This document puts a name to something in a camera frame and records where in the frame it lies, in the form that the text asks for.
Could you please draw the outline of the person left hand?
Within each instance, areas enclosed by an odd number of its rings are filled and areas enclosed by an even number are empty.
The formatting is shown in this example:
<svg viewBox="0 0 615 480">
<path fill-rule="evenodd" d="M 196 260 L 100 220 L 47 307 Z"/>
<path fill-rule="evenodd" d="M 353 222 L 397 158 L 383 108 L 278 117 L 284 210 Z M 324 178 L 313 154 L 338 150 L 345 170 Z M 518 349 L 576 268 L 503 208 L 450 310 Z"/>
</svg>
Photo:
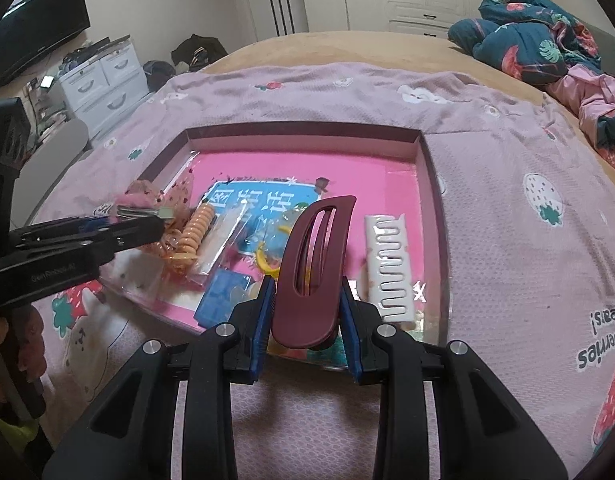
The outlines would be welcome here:
<svg viewBox="0 0 615 480">
<path fill-rule="evenodd" d="M 16 368 L 28 382 L 41 378 L 47 369 L 43 330 L 42 316 L 33 306 L 14 310 L 11 322 L 0 318 L 0 347 L 8 334 L 16 337 Z"/>
</svg>

